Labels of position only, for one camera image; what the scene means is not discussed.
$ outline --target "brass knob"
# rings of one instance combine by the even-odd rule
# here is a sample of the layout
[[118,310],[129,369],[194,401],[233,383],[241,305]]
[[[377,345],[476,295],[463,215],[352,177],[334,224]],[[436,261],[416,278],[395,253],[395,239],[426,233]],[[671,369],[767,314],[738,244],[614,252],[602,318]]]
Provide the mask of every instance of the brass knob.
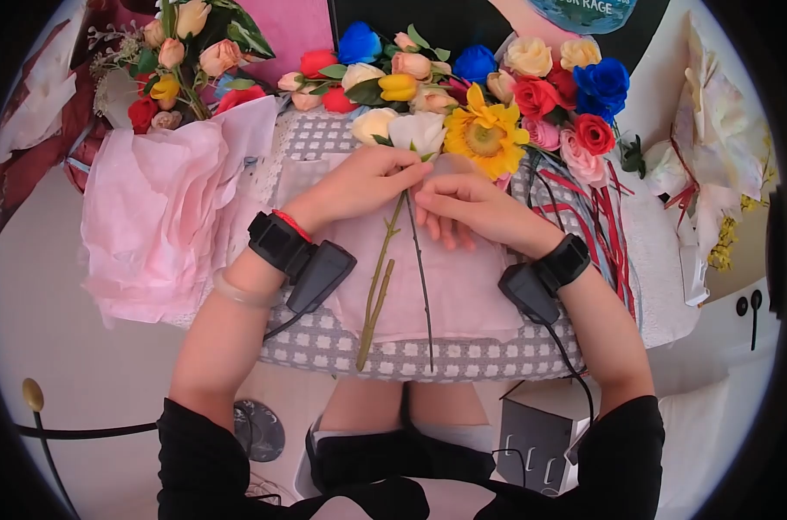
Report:
[[35,380],[26,378],[23,384],[24,400],[26,404],[34,411],[40,412],[44,408],[44,393],[41,387]]

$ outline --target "red bracelet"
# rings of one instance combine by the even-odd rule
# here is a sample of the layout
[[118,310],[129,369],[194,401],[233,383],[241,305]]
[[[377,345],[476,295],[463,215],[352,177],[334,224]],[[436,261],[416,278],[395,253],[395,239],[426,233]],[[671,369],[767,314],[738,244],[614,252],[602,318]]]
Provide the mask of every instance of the red bracelet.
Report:
[[309,234],[306,231],[302,230],[301,226],[298,225],[298,222],[294,221],[291,216],[289,216],[288,214],[284,213],[281,210],[272,210],[272,212],[275,214],[275,216],[279,217],[281,220],[289,224],[290,227],[292,227],[292,229],[296,230],[298,234],[304,237],[304,240],[306,240],[307,242],[313,241],[312,239],[309,238]]

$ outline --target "gray patterned tablecloth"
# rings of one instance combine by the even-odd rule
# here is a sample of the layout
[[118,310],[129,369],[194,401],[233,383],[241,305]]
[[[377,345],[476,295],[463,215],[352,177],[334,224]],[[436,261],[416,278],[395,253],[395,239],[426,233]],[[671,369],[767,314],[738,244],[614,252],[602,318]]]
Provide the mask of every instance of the gray patterned tablecloth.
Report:
[[[327,152],[349,152],[358,143],[350,133],[350,121],[337,114],[313,112],[284,114],[276,131],[279,150],[276,164],[285,161],[316,161]],[[530,192],[530,169],[525,159],[514,176],[513,195],[525,201]],[[274,202],[279,179],[264,182],[273,190]],[[554,189],[555,197],[566,200],[570,195]],[[532,197],[537,189],[533,184]],[[575,221],[567,219],[567,231],[581,234]],[[284,301],[288,293],[284,292]],[[562,339],[573,366],[582,370],[583,361],[570,322],[561,307],[561,317],[554,330]],[[274,328],[290,319],[293,313],[284,305],[273,309],[269,327]],[[333,313],[320,306],[315,313],[303,316],[298,323],[276,335],[263,345],[261,360],[299,369],[335,374],[356,374],[354,366],[358,351],[356,336],[342,329]],[[404,340],[375,343],[370,348],[362,375],[380,380],[477,381],[477,380],[545,380],[569,374],[558,348],[546,329],[524,318],[517,338],[499,343],[492,338],[434,340],[434,369],[429,367],[426,340]]]

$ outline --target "bangle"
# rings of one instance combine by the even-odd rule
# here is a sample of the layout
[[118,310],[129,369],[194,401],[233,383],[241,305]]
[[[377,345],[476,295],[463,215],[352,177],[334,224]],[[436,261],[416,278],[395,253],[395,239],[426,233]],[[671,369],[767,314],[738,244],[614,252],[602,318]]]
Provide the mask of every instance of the bangle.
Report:
[[262,295],[238,289],[226,281],[226,278],[223,276],[224,271],[226,271],[225,267],[215,271],[213,280],[215,283],[215,290],[226,298],[243,304],[244,306],[252,307],[253,309],[270,309],[278,303],[277,295]]
[[289,224],[289,226],[292,227],[292,229],[296,230],[298,234],[300,234],[301,237],[304,238],[304,240],[306,240],[307,242],[313,241],[311,238],[309,238],[309,234],[303,229],[301,229],[301,226],[298,225],[298,222],[293,220],[291,216],[289,216],[288,214],[284,213],[281,210],[272,210],[272,212],[275,214],[275,216],[279,217],[281,220]]

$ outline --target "black sleeve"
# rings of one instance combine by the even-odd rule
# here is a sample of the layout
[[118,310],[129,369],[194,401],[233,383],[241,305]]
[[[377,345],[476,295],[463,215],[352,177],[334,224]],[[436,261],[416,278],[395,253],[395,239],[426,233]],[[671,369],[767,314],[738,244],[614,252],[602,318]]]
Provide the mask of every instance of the black sleeve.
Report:
[[165,400],[156,426],[160,520],[274,516],[276,506],[244,495],[249,461],[231,432],[171,400]]
[[663,442],[656,397],[622,404],[587,433],[578,449],[578,487],[558,502],[599,518],[653,518],[659,504]]

